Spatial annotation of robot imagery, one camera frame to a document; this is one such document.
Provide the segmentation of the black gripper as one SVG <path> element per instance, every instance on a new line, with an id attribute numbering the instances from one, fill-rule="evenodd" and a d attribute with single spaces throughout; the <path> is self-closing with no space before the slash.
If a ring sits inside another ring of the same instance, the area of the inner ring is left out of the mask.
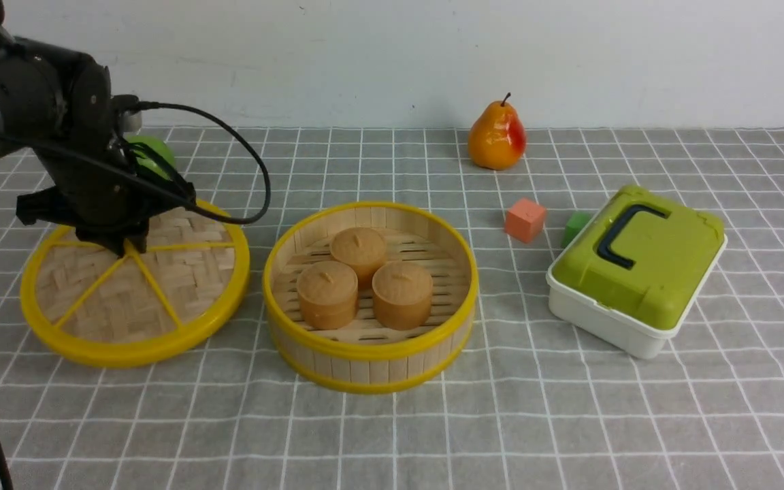
<path id="1" fill-rule="evenodd" d="M 53 153 L 39 158 L 54 185 L 18 196 L 16 217 L 24 225 L 46 221 L 72 227 L 79 241 L 123 257 L 127 243 L 146 252 L 150 218 L 178 207 L 96 165 Z"/>

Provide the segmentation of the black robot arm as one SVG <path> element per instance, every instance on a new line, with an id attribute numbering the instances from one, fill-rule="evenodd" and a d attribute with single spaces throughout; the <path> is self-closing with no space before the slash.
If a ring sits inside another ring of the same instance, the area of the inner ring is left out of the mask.
<path id="1" fill-rule="evenodd" d="M 123 255 L 146 250 L 150 219 L 196 202 L 162 153 L 125 134 L 139 97 L 113 94 L 91 55 L 29 38 L 0 38 L 0 159 L 30 148 L 53 185 L 16 200 L 24 225 L 71 227 L 80 241 Z"/>

